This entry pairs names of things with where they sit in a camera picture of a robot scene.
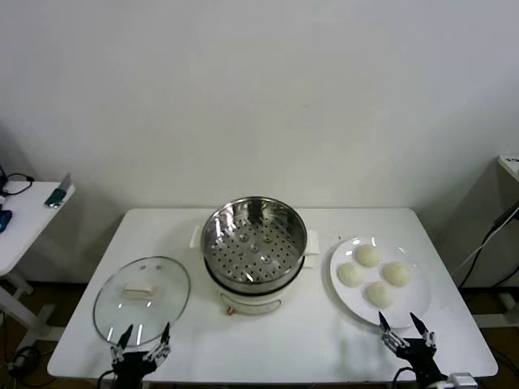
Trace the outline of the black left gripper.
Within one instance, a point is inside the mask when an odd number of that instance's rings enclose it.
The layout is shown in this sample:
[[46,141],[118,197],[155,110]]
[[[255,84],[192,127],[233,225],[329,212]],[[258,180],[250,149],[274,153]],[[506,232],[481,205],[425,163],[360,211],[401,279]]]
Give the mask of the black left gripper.
[[144,377],[156,371],[156,362],[163,362],[170,353],[170,322],[165,325],[160,343],[148,353],[124,353],[133,331],[131,324],[120,336],[115,346],[110,347],[112,368],[117,389],[140,389]]

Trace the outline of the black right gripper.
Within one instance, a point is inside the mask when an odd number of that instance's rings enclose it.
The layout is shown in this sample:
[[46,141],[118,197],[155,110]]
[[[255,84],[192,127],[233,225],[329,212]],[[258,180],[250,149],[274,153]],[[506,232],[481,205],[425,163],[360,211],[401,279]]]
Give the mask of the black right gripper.
[[407,342],[392,331],[382,312],[378,315],[382,341],[390,350],[396,350],[397,357],[410,363],[418,383],[437,383],[447,379],[433,358],[436,353],[435,333],[429,331],[420,318],[410,312],[410,317],[424,341]]

